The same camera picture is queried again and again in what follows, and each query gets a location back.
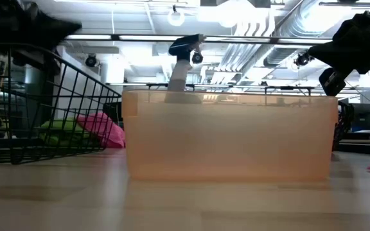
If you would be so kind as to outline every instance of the table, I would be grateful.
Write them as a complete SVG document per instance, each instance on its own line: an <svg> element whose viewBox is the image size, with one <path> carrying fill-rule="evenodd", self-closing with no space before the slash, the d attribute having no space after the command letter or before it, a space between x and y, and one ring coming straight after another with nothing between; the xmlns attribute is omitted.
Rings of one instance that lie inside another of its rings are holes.
<svg viewBox="0 0 370 231"><path fill-rule="evenodd" d="M335 155L323 182L130 182L123 150L1 164L0 231L370 230L370 156Z"/></svg>

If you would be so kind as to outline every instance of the ceiling light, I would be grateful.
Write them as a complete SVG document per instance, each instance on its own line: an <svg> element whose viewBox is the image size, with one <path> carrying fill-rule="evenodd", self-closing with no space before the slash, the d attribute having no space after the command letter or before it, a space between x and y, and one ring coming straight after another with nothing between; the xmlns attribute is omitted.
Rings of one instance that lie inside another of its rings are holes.
<svg viewBox="0 0 370 231"><path fill-rule="evenodd" d="M172 5L172 4L181 4L176 1L149 1L149 0L54 0L56 2L63 2L63 3L122 3L122 4L143 4L143 3L149 3L149 4L165 4L165 5Z"/></svg>
<svg viewBox="0 0 370 231"><path fill-rule="evenodd" d="M249 89L262 89L262 86L251 86L251 85L235 85L236 88L249 88Z"/></svg>
<svg viewBox="0 0 370 231"><path fill-rule="evenodd" d="M112 86L146 86L146 83L107 83Z"/></svg>
<svg viewBox="0 0 370 231"><path fill-rule="evenodd" d="M174 42L181 38L181 36L171 35L120 35L119 39L122 41L156 41L156 42Z"/></svg>
<svg viewBox="0 0 370 231"><path fill-rule="evenodd" d="M179 13L179 19L177 20L174 20L172 18L173 16L173 13ZM181 26L182 24L184 24L185 22L185 14L184 12L182 12L181 10L176 10L175 12L173 10L170 10L169 14L168 14L168 22L172 25L172 26Z"/></svg>
<svg viewBox="0 0 370 231"><path fill-rule="evenodd" d="M228 88L229 85L195 84L195 87L222 87L222 88Z"/></svg>
<svg viewBox="0 0 370 231"><path fill-rule="evenodd" d="M295 43L295 44L301 44L301 45L308 45L308 44L324 44L327 42L332 42L332 39L330 38L279 38L277 40L281 44L289 44L289 43Z"/></svg>
<svg viewBox="0 0 370 231"><path fill-rule="evenodd" d="M111 40L110 35L68 35L67 40Z"/></svg>
<svg viewBox="0 0 370 231"><path fill-rule="evenodd" d="M219 22L219 25L225 27L225 28L232 28L236 25L237 21L236 20L229 20L225 19Z"/></svg>

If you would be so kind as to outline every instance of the wire basket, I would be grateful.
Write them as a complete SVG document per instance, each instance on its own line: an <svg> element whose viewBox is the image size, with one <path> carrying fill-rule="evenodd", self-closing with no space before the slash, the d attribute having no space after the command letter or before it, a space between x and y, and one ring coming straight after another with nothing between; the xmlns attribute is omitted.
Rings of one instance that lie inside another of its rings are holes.
<svg viewBox="0 0 370 231"><path fill-rule="evenodd" d="M33 64L38 68L26 65L25 79L19 81L12 61L26 58L29 53L24 50L39 54L40 61ZM101 151L99 137L109 137L110 129L104 129L108 123L103 128L94 124L98 130L90 132L84 125L104 105L117 112L109 105L120 97L48 50L0 44L0 163L21 164Z"/></svg>

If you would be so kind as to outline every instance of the translucent plastic container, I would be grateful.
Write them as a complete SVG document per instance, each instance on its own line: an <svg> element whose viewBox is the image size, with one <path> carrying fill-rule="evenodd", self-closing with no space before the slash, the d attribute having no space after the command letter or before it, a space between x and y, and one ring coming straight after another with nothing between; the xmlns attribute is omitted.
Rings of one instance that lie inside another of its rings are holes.
<svg viewBox="0 0 370 231"><path fill-rule="evenodd" d="M337 99L210 92L123 92L136 180L321 180Z"/></svg>

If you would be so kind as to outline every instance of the desk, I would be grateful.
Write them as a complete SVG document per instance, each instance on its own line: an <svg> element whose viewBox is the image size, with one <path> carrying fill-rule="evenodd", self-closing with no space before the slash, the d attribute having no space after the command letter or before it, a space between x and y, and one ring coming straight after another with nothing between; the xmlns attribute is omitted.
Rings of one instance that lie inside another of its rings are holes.
<svg viewBox="0 0 370 231"><path fill-rule="evenodd" d="M0 231L370 230L370 156L308 183L129 182L124 151L0 165Z"/></svg>

